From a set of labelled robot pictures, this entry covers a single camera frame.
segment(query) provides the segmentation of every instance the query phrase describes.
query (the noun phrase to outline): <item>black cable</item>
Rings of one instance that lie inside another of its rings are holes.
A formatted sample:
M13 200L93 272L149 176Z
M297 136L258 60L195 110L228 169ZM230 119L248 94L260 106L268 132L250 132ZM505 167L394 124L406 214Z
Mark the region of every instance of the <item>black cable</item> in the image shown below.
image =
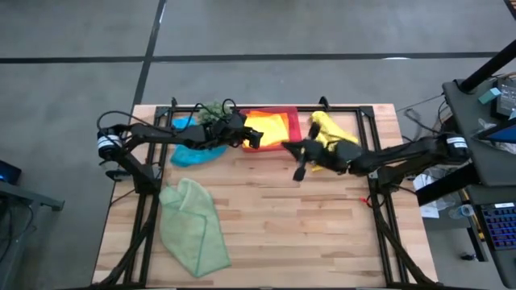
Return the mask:
M217 118L220 118L220 119L223 119L222 116L219 116L218 114L214 113L213 111L211 111L210 109L208 109L206 106L204 106L204 104L202 103L197 103L195 104L195 106L192 108L192 110L190 111L190 115L188 117L188 121L186 121L186 125L183 129L179 130L177 133L181 133L183 132L184 130L186 130L186 128L188 128L188 125L190 124L190 121L192 121L192 117L194 116L194 113L195 113L195 110L198 108L198 107L201 107L203 108L204 110L206 110L206 112L208 112L210 115L212 116L215 116Z
M228 102L228 101L233 103L233 110L237 110L237 109L238 109L238 108L236 107L236 103L235 103L235 101L233 101L233 99L227 98L227 99L225 99L225 100L223 101L223 113L224 113L224 114L227 114L227 113L226 113L226 102Z
M410 115L409 115L409 112L414 112L415 116L414 116L414 117L413 117L413 116L410 116ZM416 112L414 109L407 109L407 110L405 110L405 112L404 112L403 114L404 114L404 115L405 115L405 117L407 117L410 121L415 122L416 124L418 124L421 128L423 128L423 129L427 129L427 130L429 130L429 131L430 131L430 132L432 132L432 133L436 133L436 134L438 134L438 133L439 133L438 131L436 131L436 130L434 130L434 129L432 129L432 128L428 127L428 126L423 125L423 123L421 123L421 121L420 121L420 119L421 119L421 115L419 115L419 113L418 113L418 112Z
M414 190L412 190L412 189L409 189L409 188L406 188L406 187L403 187L403 186L397 185L397 184L393 184L393 186L396 186L399 189L402 189L402 190L405 190L405 191L407 191L409 193L413 193L413 194L417 195L417 193ZM386 198L385 198L385 194L383 194L383 193L377 193L377 194L383 196L383 198L384 198L380 202L380 204L378 205L378 208L380 208L380 207L382 207L385 204ZM372 204L370 202L371 201L371 194L369 194L368 197L365 200L366 200L366 202L365 202L366 205L368 205L368 207L372 209Z
M397 184L394 184L394 186L396 186L397 188L399 189L402 189L402 190L405 190L406 192L409 192L409 193L413 193L415 195L418 195L414 190L410 189L410 188L406 188L406 187L403 187L401 185L397 185Z
M32 207L24 202L19 202L19 203L24 205L25 207L27 207L27 209L29 210L29 213L31 214L31 217L29 218L29 222L25 225L25 228L19 234L16 234L14 237L11 237L10 239L17 239L17 238L20 238L21 236L23 236L29 230L29 228L32 225L32 222L34 221L34 210L32 209ZM8 238L0 238L0 241L6 241L7 239Z
M439 119L439 123L441 124L441 128L443 128L443 120L441 120L441 108L443 107L444 103L446 103L446 100L444 100L441 105L439 105L439 108L437 109L437 118Z
M112 202L110 203L110 207L111 207L111 206L113 206L113 204L114 204L115 202L117 202L117 201L119 201L119 200L123 199L124 197L128 196L129 194L133 193L134 191L136 191L136 188L134 188L134 189L132 189L132 190L128 191L127 193L123 194L121 197L117 197L114 201L112 201Z
M156 178L160 177L160 174L163 172L163 170L161 170L161 168L158 170L158 173L156 174ZM114 201L112 201L110 203L110 207L113 206L113 204L121 199L123 199L124 197L128 196L129 194L133 193L134 191L136 191L136 188L128 191L127 193L124 193L122 196L120 197L117 197L116 199L114 199Z
M102 132L102 128L100 127L100 121L102 120L102 118L104 118L104 117L105 117L105 116L107 116L108 114L121 114L121 115L127 116L127 117L129 117L129 118L133 118L133 119L135 119L136 121L143 123L145 126L149 126L149 127L151 127L151 128L155 128L156 130L162 131L162 132L164 132L164 133L171 133L171 132L172 132L171 130L165 129L164 127L154 126L154 125L152 125L151 123L149 123L149 122L146 122L146 121L142 120L141 118L138 118L138 117L136 117L136 116L134 116L134 115L132 115L132 114L126 113L126 112L122 112L122 111L120 111L120 110L111 110L111 111L107 111L107 112L105 112L104 114L100 115L100 117L98 117L98 119L97 119L97 129L98 129L99 131L101 131L101 132Z
M404 136L404 135L402 135L402 138L409 141L409 143L412 143L414 141L413 139L410 139L409 137Z
M420 102L417 102L417 103L415 103L415 104L413 104L413 105L404 106L403 108L396 110L396 112L400 112L400 111L407 110L407 109L409 109L409 108L415 107L415 106L417 106L417 105L424 104L424 103L426 103L426 102L428 102L428 101L435 100L435 99L436 99L436 98L438 98L438 97L442 97L443 95L444 95L444 92L442 92L439 96L429 97L428 99L423 100L423 101L420 101Z

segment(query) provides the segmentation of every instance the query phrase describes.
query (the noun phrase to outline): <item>yellow cloth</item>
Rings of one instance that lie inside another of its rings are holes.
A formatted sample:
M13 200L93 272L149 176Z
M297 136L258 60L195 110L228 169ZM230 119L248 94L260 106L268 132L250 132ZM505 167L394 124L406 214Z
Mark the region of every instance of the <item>yellow cloth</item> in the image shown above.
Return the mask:
M315 138L316 141L319 141L324 145L324 147L332 141L339 141L341 139L346 139L348 141L351 141L355 144L358 144L358 138L353 136L350 133L347 133L346 131L340 129L339 125L335 124L331 117L322 111L316 111L313 112L310 116L311 122L316 122L321 126L321 131L319 132L319 135L317 135L317 138ZM335 143L330 144L328 149L330 151L333 151L333 148L335 146ZM312 168L312 172L316 172L318 170L323 169L320 166L314 166Z
M260 147L277 144L289 140L289 131L283 123L280 114L271 114L264 117L256 117L252 114L245 120L245 126L264 133L260 140ZM249 148L249 141L243 141L243 147Z
M287 132L289 132L289 115L287 113L267 113L267 112L261 112L261 111L250 111L247 116L248 117L268 117L272 115L280 115L281 119L283 120L283 124L285 125L285 128L287 129Z

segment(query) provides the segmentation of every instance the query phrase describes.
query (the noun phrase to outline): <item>white label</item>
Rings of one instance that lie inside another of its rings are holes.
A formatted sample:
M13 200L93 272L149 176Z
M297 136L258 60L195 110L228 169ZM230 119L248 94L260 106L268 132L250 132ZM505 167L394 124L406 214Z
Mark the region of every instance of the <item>white label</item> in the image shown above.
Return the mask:
M454 138L446 139L446 143L448 143L448 144L457 143L457 142L466 143L466 140L462 137L454 137Z
M514 203L512 202L506 202L505 204L496 204L494 205L495 208L497 209L501 209L501 208L504 208L504 207L512 207L514 206Z
M104 146L109 146L109 145L113 145L113 143L117 144L117 145L121 145L120 143L120 138L117 136L117 135L108 135L108 137L113 140L113 142L111 142L108 138L106 138L106 136L102 136L101 138L99 138L97 140L97 147L98 148L102 148Z
M453 143L453 146L455 146L455 148L468 148L466 143Z

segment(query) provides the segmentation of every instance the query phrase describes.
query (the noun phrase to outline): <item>computer screen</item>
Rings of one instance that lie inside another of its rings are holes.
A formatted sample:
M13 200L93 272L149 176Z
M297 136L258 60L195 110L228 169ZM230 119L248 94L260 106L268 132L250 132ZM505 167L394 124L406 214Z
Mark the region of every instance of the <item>computer screen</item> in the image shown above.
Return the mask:
M21 173L22 171L19 168L0 160L0 182L16 185Z
M516 125L501 129L485 137L488 139L496 139L498 142L516 143Z
M477 138L495 142L516 143L516 118L482 131L477 135Z

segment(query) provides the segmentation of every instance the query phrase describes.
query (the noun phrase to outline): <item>metal bracket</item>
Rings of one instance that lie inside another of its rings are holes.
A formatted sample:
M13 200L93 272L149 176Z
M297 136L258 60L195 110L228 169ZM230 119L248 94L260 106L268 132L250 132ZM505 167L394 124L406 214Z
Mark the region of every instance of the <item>metal bracket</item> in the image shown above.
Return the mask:
M327 112L330 110L330 103L328 102L328 100L326 99L326 97L322 96L320 99L319 99L319 105L322 105L322 107L324 108L324 111Z
M374 109L372 106L360 106L360 111L362 111L362 115L374 118Z
M128 176L131 176L131 174L129 174L129 172L127 172L125 170L116 169L116 170L106 171L106 176L111 178L113 181L118 182L118 181L122 181L122 179L119 178L119 176L128 177Z
M377 180L378 179L378 170L375 170L374 172L369 173L369 178Z
M170 110L169 106L157 106L156 111L154 113L154 118L161 118L163 116L166 116L169 113L169 110Z

